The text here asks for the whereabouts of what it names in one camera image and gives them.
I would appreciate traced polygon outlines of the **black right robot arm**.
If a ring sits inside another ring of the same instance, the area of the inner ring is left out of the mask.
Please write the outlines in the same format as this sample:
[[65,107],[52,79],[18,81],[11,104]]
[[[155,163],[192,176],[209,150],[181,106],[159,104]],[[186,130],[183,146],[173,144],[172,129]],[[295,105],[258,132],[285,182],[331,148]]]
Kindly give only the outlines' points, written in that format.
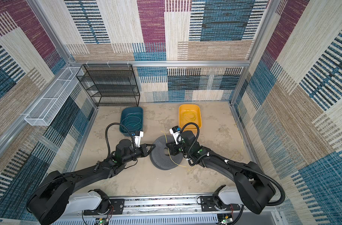
[[255,214],[260,214],[266,206],[277,206],[284,202],[286,194],[282,186],[266,175],[258,164],[247,164],[227,159],[210,148],[198,143],[199,134],[194,134],[185,127],[175,126],[170,129],[174,140],[167,143],[171,155],[183,154],[191,167],[212,169],[236,185],[230,190],[220,186],[213,194],[213,202],[219,209],[229,204],[241,204]]

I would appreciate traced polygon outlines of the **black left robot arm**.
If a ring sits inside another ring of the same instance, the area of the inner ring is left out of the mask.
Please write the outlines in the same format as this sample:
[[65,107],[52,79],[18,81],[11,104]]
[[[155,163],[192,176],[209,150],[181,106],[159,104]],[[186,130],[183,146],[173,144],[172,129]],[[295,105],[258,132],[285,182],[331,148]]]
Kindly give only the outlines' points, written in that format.
[[112,178],[127,168],[126,164],[147,157],[156,147],[140,144],[142,133],[122,139],[114,152],[108,152],[103,161],[74,172],[53,171],[29,197],[26,209],[42,225],[50,225],[63,215],[77,211],[98,210],[106,214],[110,207],[108,196],[99,189],[78,194],[77,191],[100,180]]

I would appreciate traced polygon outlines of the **yellow plastic bin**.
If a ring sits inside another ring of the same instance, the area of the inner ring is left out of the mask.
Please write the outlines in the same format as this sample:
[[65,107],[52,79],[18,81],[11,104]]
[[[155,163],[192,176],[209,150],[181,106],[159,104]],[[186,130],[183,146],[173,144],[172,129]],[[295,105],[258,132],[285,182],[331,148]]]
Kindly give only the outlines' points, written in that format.
[[179,127],[183,128],[187,123],[193,122],[202,127],[201,110],[198,105],[183,104],[179,107]]

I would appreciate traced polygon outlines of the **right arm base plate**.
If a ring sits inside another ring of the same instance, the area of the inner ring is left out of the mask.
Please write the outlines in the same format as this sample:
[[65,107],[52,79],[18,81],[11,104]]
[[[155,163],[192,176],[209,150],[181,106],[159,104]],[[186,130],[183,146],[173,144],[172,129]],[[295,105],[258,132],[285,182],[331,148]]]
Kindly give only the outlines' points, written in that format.
[[213,196],[199,196],[196,202],[201,205],[202,211],[239,211],[240,205],[237,204],[224,204],[218,197]]

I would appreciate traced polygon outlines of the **grey perforated cable spool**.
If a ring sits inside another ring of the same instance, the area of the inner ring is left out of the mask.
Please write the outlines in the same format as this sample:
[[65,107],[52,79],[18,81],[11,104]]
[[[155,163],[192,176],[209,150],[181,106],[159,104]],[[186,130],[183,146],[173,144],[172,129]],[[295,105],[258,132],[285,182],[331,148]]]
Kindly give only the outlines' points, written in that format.
[[160,136],[153,144],[156,145],[153,152],[149,155],[152,164],[160,170],[171,170],[176,168],[183,159],[182,154],[176,156],[169,155],[169,149],[166,147],[166,143],[173,141],[174,138],[171,135]]

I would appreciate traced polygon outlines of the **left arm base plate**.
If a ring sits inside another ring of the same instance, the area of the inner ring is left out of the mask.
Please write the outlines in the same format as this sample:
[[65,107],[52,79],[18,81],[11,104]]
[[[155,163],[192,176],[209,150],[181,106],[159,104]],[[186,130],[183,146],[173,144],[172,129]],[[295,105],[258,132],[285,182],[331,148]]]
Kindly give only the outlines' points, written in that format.
[[95,210],[86,210],[84,216],[110,216],[121,215],[124,209],[125,199],[106,199],[102,200]]

